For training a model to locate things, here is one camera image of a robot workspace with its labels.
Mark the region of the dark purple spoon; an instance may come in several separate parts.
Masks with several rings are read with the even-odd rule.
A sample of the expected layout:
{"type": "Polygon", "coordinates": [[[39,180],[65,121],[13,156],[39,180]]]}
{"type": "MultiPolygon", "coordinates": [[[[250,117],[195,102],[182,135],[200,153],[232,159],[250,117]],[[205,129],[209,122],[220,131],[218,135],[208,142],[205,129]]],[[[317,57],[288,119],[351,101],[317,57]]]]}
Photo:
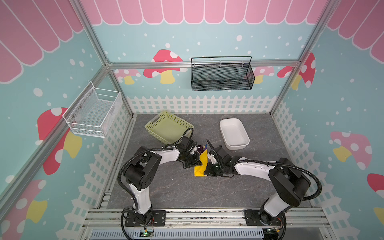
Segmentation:
{"type": "Polygon", "coordinates": [[[197,145],[197,152],[198,152],[199,154],[202,154],[204,151],[205,151],[205,150],[204,150],[204,147],[203,147],[202,145],[197,145]]]}

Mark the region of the yellow paper napkin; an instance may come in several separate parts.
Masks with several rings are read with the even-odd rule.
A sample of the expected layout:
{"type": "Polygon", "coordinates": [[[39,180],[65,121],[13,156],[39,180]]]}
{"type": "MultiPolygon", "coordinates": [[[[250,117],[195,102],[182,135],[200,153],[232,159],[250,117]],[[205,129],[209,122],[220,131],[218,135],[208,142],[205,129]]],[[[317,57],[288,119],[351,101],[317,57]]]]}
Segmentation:
{"type": "Polygon", "coordinates": [[[208,164],[208,151],[207,150],[205,150],[202,154],[200,154],[200,161],[201,161],[202,165],[194,167],[194,175],[195,175],[195,177],[206,177],[204,172],[207,169],[207,164],[208,164]]]}

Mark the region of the white plastic bin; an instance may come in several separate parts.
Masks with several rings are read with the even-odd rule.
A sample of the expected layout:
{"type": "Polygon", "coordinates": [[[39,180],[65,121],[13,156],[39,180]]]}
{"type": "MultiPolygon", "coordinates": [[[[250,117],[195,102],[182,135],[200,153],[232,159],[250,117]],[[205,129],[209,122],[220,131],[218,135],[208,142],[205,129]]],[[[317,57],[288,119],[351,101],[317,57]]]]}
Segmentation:
{"type": "Polygon", "coordinates": [[[228,150],[241,150],[250,143],[250,138],[243,123],[237,118],[221,120],[220,130],[228,150]]]}

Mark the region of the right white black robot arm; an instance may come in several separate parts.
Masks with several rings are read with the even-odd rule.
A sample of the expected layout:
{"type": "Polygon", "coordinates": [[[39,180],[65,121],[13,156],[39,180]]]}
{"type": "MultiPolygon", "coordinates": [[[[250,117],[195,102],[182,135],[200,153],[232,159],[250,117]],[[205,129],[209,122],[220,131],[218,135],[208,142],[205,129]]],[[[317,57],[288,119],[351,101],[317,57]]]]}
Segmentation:
{"type": "Polygon", "coordinates": [[[287,158],[265,162],[241,156],[231,157],[221,147],[208,153],[204,174],[210,177],[252,176],[270,181],[276,193],[263,203],[257,213],[264,225],[271,225],[282,212],[298,207],[311,186],[307,174],[287,158]]]}

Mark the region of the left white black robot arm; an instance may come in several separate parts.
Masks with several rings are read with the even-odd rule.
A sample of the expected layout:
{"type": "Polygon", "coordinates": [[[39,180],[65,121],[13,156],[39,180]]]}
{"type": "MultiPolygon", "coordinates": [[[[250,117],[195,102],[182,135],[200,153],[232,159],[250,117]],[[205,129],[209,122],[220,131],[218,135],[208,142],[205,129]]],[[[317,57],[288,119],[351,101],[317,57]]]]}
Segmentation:
{"type": "Polygon", "coordinates": [[[117,181],[134,201],[134,211],[147,216],[152,211],[149,187],[160,165],[181,162],[184,168],[201,166],[195,143],[190,147],[166,145],[161,148],[140,147],[119,170],[117,181]]]}

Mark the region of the green plastic basket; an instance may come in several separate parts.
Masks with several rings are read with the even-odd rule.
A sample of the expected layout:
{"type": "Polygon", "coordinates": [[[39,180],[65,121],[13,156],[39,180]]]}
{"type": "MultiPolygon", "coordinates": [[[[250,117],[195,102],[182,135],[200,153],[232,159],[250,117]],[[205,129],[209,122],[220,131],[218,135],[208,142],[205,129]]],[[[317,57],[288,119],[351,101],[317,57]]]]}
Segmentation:
{"type": "Polygon", "coordinates": [[[194,126],[168,111],[160,112],[145,125],[148,133],[165,145],[176,142],[188,128],[194,126]]]}

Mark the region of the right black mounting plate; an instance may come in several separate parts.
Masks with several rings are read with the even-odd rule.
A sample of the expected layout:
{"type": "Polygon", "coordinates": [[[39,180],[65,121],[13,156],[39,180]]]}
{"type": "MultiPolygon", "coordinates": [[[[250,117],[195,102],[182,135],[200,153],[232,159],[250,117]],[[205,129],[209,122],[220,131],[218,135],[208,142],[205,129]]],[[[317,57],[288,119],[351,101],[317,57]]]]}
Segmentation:
{"type": "Polygon", "coordinates": [[[271,217],[264,210],[246,209],[244,215],[247,226],[283,226],[285,223],[282,213],[277,217],[271,217]]]}

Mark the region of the black mounting plate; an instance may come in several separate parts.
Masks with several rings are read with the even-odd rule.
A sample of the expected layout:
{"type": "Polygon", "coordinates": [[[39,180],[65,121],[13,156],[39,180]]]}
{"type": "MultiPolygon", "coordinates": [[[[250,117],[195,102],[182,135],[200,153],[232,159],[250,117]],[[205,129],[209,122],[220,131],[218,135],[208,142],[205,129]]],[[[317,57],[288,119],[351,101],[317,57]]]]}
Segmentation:
{"type": "Polygon", "coordinates": [[[283,226],[285,223],[282,213],[277,217],[271,217],[264,210],[246,209],[244,215],[247,226],[283,226]]]}
{"type": "Polygon", "coordinates": [[[129,211],[123,217],[125,227],[164,227],[166,211],[150,210],[145,215],[129,211]]]}

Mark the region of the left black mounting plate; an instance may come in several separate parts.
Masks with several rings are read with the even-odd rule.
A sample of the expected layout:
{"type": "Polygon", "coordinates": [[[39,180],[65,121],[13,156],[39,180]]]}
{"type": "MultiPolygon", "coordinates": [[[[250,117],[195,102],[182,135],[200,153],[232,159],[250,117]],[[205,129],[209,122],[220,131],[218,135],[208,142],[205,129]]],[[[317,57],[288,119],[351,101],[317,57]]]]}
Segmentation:
{"type": "Polygon", "coordinates": [[[145,215],[129,211],[123,217],[125,227],[164,227],[166,211],[150,210],[145,215]]]}

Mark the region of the green circuit board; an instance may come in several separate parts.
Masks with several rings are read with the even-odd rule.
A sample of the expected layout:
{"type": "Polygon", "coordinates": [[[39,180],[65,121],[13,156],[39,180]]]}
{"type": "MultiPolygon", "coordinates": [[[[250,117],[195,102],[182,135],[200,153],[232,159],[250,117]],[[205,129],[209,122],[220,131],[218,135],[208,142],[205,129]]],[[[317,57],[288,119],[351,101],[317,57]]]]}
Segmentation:
{"type": "Polygon", "coordinates": [[[152,230],[140,230],[140,238],[151,238],[154,236],[154,231],[152,230]]]}

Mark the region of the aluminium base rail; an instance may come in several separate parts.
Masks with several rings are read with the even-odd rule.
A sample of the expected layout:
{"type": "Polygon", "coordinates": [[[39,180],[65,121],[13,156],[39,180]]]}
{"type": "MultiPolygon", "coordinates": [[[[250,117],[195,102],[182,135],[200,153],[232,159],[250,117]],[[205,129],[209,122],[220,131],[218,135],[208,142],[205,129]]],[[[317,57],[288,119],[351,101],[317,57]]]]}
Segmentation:
{"type": "Polygon", "coordinates": [[[247,226],[243,208],[164,209],[164,227],[125,227],[120,209],[91,210],[79,240],[335,240],[320,208],[293,208],[283,226],[247,226]],[[140,230],[152,230],[140,238],[140,230]]]}

